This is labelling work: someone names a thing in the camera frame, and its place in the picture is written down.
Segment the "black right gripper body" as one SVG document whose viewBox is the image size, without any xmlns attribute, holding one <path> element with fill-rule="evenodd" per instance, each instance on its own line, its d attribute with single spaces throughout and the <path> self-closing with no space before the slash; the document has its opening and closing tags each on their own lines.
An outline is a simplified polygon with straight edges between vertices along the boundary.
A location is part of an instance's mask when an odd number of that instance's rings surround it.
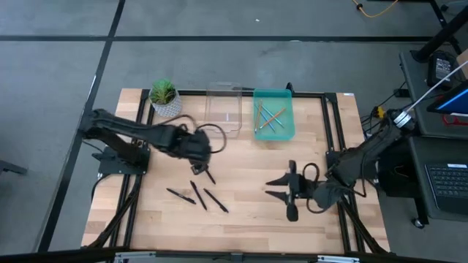
<svg viewBox="0 0 468 263">
<path fill-rule="evenodd" d="M 310 180 L 305 176 L 305 171 L 308 167 L 315 168 L 315 179 Z M 287 173 L 287 186 L 289 193 L 286 195 L 286 214 L 289 221 L 298 220 L 298 208 L 295 204 L 296 199 L 311 199 L 313 191 L 316 189 L 320 176 L 320 168 L 313 162 L 308 163 L 302 170 L 302 173 L 297 173 L 297 164 L 293 160 L 289 160 L 289 172 Z"/>
</svg>

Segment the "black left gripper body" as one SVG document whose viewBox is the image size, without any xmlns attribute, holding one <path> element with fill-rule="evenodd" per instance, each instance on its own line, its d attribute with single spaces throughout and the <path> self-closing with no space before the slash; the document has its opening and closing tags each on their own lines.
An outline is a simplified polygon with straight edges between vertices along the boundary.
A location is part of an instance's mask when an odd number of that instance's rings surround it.
<svg viewBox="0 0 468 263">
<path fill-rule="evenodd" d="M 208 164 L 211 159 L 211 145 L 203 130 L 190 133 L 186 126 L 177 126 L 171 146 L 171 154 L 179 159 L 188 159 L 197 164 Z"/>
</svg>

